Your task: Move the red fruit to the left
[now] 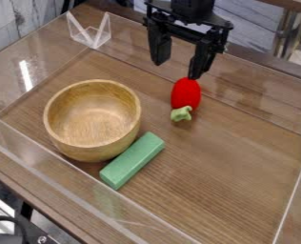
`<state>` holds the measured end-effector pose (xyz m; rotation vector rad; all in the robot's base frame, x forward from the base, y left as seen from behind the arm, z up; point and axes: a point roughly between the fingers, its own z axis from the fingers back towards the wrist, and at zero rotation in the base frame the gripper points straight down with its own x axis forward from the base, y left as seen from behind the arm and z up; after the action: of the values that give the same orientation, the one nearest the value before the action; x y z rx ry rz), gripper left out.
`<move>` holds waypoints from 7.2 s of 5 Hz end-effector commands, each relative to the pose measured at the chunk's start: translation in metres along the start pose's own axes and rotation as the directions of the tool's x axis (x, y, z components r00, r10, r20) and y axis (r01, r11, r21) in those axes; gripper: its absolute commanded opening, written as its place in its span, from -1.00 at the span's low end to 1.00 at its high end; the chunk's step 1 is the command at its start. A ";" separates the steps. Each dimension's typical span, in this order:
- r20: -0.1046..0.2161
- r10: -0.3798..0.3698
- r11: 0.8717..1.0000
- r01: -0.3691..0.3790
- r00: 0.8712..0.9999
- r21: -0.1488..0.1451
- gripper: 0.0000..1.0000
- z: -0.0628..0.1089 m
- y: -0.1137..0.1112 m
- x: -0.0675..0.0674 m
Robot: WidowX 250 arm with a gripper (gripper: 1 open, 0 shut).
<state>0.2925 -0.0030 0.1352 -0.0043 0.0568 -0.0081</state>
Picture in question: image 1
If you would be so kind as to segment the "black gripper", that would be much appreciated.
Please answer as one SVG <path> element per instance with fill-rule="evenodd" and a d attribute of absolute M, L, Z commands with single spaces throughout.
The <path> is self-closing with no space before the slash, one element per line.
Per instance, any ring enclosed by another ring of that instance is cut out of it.
<path fill-rule="evenodd" d="M 215 13 L 216 0 L 146 0 L 150 59 L 161 66 L 172 58 L 173 36 L 197 44 L 188 77 L 209 71 L 216 52 L 227 50 L 233 22 Z"/>

